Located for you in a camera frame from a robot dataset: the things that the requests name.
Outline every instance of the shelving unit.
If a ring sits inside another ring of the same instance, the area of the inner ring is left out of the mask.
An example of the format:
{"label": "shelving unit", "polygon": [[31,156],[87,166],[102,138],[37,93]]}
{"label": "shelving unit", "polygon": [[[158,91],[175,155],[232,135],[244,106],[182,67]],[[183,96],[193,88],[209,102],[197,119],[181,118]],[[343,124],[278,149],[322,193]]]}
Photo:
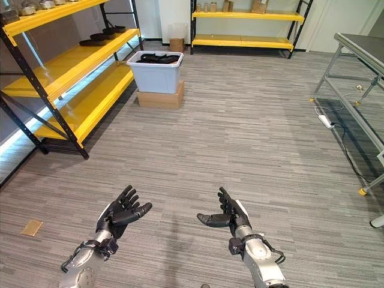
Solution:
{"label": "shelving unit", "polygon": [[[285,11],[269,11],[265,14],[251,13],[248,11],[233,11],[233,12],[196,12],[197,0],[191,0],[191,50],[193,54],[193,47],[197,45],[202,46],[234,46],[234,47],[262,47],[262,48],[276,48],[287,49],[289,51],[288,59],[292,57],[292,53],[299,40],[299,36],[304,26],[305,20],[310,11],[313,0],[308,2],[300,0],[296,12]],[[301,5],[305,3],[307,9],[304,15],[300,14]],[[197,34],[196,35],[196,21],[197,18],[228,18],[228,19],[264,19],[264,20],[282,20],[292,21],[287,38],[281,37],[256,37],[256,36],[242,36],[242,35],[215,35],[215,34]],[[298,24],[299,28],[296,35],[293,35],[293,41],[290,41],[293,29]]]}
{"label": "shelving unit", "polygon": [[[70,150],[65,147],[71,144],[83,158],[89,158],[83,141],[134,80],[129,66],[118,62],[116,51],[135,36],[138,36],[140,48],[143,50],[135,1],[131,0],[132,12],[109,13],[104,10],[104,3],[107,1],[79,0],[51,10],[39,11],[33,16],[21,17],[20,20],[10,24],[3,25],[1,23],[0,37],[22,70],[22,73],[4,74],[22,74],[23,76],[2,89],[0,106],[44,154],[49,151],[68,152]],[[135,19],[136,29],[129,29],[124,33],[117,34],[116,38],[108,40],[104,46],[85,47],[76,45],[45,63],[44,67],[32,70],[20,52],[13,36],[95,5],[100,5],[107,28],[111,25],[107,19],[108,14],[132,14]],[[93,79],[63,108],[60,110],[56,108],[54,101],[57,98],[112,55],[115,56],[116,62]],[[14,97],[41,98],[52,113],[52,117],[45,121],[16,101]],[[32,133],[10,108],[9,103],[13,103],[39,120],[43,125],[35,133]],[[49,141],[42,142],[39,137],[47,140],[56,139],[59,140],[60,144],[48,144]]]}

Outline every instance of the gray table top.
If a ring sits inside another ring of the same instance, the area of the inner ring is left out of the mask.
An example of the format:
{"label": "gray table top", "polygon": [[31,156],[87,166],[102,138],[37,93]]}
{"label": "gray table top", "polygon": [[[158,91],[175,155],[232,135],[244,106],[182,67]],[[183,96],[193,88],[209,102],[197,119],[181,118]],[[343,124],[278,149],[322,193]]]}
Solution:
{"label": "gray table top", "polygon": [[372,69],[384,75],[384,38],[341,34],[334,37]]}
{"label": "gray table top", "polygon": [[384,63],[384,38],[352,34],[342,35]]}

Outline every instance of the black item in bin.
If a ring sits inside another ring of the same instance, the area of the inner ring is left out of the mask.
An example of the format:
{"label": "black item in bin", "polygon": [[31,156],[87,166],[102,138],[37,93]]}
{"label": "black item in bin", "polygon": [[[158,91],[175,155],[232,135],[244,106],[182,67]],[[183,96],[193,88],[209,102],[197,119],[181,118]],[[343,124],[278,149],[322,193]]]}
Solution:
{"label": "black item in bin", "polygon": [[143,54],[136,63],[170,64],[177,62],[179,58],[180,56],[178,55],[167,56],[165,54],[163,56],[156,56],[156,54]]}

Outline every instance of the white cord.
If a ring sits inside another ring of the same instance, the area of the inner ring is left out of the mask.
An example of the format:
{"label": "white cord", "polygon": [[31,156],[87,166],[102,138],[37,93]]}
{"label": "white cord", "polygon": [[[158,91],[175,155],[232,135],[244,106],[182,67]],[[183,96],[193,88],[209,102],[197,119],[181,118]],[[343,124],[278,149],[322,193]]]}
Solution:
{"label": "white cord", "polygon": [[[359,92],[351,92],[351,93],[347,93],[347,94],[343,95],[343,97],[346,97],[346,96],[351,95],[351,94],[360,94],[360,93]],[[318,111],[317,111],[317,108],[326,109],[326,110],[329,110],[329,111],[332,111],[332,112],[343,110],[344,106],[343,106],[341,100],[339,100],[339,102],[340,102],[340,105],[341,105],[341,108],[339,108],[339,109],[332,110],[332,109],[327,108],[327,107],[315,106],[314,107],[314,112],[316,113],[317,116],[320,116],[320,115],[323,115],[323,114],[319,114]]]}

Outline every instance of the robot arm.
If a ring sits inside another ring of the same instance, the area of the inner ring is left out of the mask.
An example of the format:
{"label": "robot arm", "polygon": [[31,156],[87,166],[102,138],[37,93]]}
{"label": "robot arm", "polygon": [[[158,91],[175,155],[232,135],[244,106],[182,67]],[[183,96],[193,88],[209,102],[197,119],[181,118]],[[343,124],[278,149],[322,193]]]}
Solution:
{"label": "robot arm", "polygon": [[[233,238],[229,240],[229,250],[232,255],[241,255],[256,288],[289,288],[278,266],[285,260],[284,253],[275,250],[263,234],[252,231],[248,214],[239,200],[233,200],[223,187],[218,196],[224,213],[199,213],[197,218],[210,227],[230,227]],[[273,260],[272,253],[280,257]]]}
{"label": "robot arm", "polygon": [[97,272],[104,261],[116,253],[119,239],[132,223],[152,208],[151,203],[140,206],[136,190],[128,186],[99,216],[92,240],[80,244],[73,255],[61,265],[65,272],[59,288],[95,287]]}

